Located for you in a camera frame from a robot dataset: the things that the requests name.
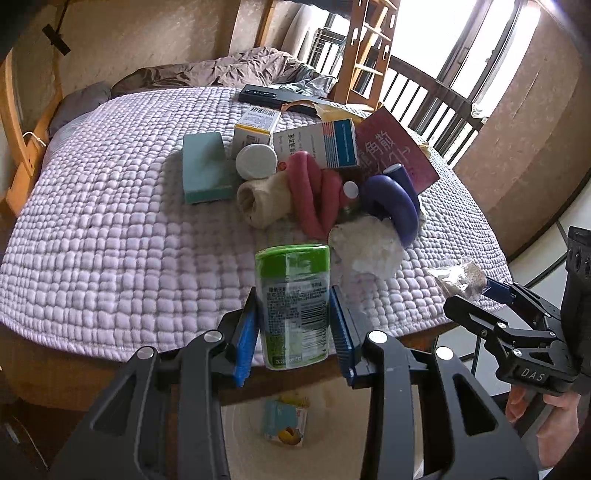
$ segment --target red book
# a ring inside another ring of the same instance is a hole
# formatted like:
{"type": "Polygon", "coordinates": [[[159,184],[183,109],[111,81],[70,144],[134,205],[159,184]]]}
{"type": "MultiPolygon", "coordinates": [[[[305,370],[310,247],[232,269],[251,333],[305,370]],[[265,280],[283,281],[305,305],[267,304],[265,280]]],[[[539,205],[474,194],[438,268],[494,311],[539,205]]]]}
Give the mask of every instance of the red book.
{"type": "Polygon", "coordinates": [[[417,193],[439,180],[429,159],[386,107],[383,106],[357,125],[355,135],[360,165],[360,169],[355,172],[355,181],[358,183],[382,173],[396,163],[404,165],[417,193]]]}

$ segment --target yellow and white box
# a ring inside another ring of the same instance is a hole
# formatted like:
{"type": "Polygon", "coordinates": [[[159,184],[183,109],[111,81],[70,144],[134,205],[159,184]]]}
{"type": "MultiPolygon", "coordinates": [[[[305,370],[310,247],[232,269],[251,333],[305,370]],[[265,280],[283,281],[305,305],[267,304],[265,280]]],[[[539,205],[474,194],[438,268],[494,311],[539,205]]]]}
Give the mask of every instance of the yellow and white box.
{"type": "Polygon", "coordinates": [[[281,112],[277,110],[262,106],[249,107],[234,127],[232,158],[235,159],[238,152],[247,145],[254,143],[269,145],[280,116],[281,112]]]}

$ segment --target pink rope toy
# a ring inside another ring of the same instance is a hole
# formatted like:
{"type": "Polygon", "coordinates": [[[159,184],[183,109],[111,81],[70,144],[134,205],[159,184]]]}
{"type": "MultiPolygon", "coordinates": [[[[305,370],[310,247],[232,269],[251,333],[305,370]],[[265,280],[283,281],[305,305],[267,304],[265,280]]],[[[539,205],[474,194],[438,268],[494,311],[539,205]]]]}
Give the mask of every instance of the pink rope toy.
{"type": "Polygon", "coordinates": [[[287,180],[300,228],[310,238],[327,241],[339,209],[347,205],[343,180],[334,170],[322,170],[308,152],[287,161],[287,180]]]}

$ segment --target teal sponge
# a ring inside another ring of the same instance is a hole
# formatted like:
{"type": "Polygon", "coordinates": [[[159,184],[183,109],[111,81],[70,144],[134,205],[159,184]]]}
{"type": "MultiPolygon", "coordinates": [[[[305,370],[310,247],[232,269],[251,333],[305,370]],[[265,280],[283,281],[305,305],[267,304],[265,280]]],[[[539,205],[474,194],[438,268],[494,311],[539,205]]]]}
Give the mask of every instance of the teal sponge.
{"type": "Polygon", "coordinates": [[[236,196],[241,179],[226,159],[220,132],[183,138],[183,190],[186,203],[228,200],[236,196]]]}

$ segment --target wall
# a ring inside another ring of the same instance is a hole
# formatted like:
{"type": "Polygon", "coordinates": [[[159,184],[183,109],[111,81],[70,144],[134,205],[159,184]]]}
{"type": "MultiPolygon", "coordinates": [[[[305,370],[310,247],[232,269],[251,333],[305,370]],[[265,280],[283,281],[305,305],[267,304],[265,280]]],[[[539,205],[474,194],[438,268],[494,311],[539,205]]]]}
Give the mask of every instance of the wall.
{"type": "Polygon", "coordinates": [[[591,167],[590,79],[573,44],[542,12],[505,96],[454,169],[508,257],[591,167]]]}
{"type": "MultiPolygon", "coordinates": [[[[134,70],[225,56],[254,45],[266,0],[82,0],[70,4],[61,34],[72,51],[60,60],[64,94],[134,70]]],[[[278,2],[267,44],[281,45],[298,5],[278,2]]],[[[56,7],[42,10],[15,47],[23,128],[51,98],[51,49],[41,32],[56,7]]]]}

